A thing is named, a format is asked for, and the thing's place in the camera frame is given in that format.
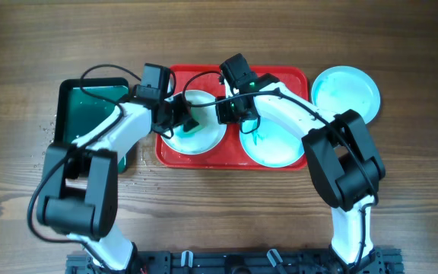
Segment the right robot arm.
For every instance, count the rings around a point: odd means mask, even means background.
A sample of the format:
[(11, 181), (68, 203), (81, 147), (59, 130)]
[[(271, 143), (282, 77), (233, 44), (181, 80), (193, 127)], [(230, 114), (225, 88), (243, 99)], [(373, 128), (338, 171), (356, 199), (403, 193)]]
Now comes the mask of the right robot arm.
[(313, 186), (332, 210), (329, 250), (348, 272), (370, 262), (370, 211), (379, 201), (384, 163), (361, 115), (322, 110), (298, 97), (275, 76), (221, 77), (225, 95), (216, 101), (221, 122), (269, 119), (303, 144)]

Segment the green sponge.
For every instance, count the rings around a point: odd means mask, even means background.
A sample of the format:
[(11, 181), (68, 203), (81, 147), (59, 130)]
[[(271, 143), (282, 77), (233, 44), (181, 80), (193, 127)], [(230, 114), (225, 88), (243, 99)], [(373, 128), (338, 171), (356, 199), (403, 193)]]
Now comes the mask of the green sponge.
[(199, 126), (200, 126), (200, 123), (199, 123), (198, 121), (196, 121), (196, 120), (193, 119), (193, 118), (189, 118), (189, 119), (187, 119), (187, 120), (183, 123), (183, 125), (182, 125), (182, 130), (183, 130), (185, 133), (189, 133), (189, 132), (192, 132), (192, 131), (195, 130), (195, 129), (198, 129)]

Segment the white plate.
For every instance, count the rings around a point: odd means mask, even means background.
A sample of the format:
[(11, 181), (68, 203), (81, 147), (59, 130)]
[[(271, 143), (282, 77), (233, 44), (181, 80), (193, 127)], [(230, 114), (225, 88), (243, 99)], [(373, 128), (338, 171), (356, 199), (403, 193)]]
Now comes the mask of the white plate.
[[(205, 91), (188, 90), (186, 99), (192, 104), (206, 104), (215, 101), (215, 96)], [(165, 99), (166, 102), (176, 101), (183, 104), (181, 93)], [(185, 131), (185, 125), (173, 129), (171, 139), (161, 137), (165, 144), (176, 152), (185, 155), (199, 155), (210, 151), (225, 135), (227, 126), (217, 121), (215, 106), (192, 107), (191, 114), (198, 125)]]

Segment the mint plate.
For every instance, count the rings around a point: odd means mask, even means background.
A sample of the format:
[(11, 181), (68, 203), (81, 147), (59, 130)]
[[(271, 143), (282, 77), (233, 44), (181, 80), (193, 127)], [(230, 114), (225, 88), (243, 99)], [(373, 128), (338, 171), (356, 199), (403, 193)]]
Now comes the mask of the mint plate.
[(247, 132), (240, 132), (240, 143), (245, 153), (257, 164), (280, 168), (290, 166), (303, 157), (302, 142), (269, 119), (247, 120), (242, 124)]
[(312, 84), (310, 100), (322, 109), (358, 112), (365, 123), (379, 114), (381, 95), (375, 81), (364, 71), (339, 65), (321, 72)]

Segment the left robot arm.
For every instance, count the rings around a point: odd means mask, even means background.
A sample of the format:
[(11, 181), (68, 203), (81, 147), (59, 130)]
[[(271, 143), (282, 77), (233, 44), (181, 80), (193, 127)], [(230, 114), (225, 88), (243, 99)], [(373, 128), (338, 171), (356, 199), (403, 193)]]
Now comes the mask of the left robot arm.
[(80, 244), (100, 271), (129, 273), (139, 268), (139, 260), (135, 245), (115, 224), (119, 160), (152, 132), (173, 136), (192, 116), (180, 95), (170, 100), (132, 97), (114, 105), (88, 134), (47, 148), (27, 223), (32, 233), (38, 221), (61, 235), (58, 243)]

